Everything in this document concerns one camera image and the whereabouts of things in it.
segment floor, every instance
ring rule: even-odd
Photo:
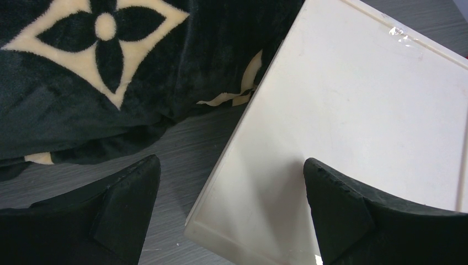
[[[364,0],[453,51],[468,55],[468,23],[451,0]],[[95,166],[33,165],[0,183],[0,208],[29,204],[76,189],[155,153],[161,186],[140,264],[223,265],[223,258],[182,235],[185,218],[233,132],[245,106],[187,119],[146,150]]]

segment flower center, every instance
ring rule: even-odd
[[[102,13],[96,19],[94,30],[96,36],[101,40],[107,41],[112,39],[117,31],[114,17],[109,13]]]

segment white tray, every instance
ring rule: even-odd
[[[186,237],[235,264],[313,264],[309,157],[396,196],[468,211],[467,62],[360,1],[306,1]]]

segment blanket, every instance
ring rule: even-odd
[[[130,155],[250,99],[303,0],[3,0],[0,179]]]

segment four-petal flower design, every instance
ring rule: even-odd
[[[187,16],[163,0],[54,0],[1,49],[43,56],[120,108],[140,63]]]

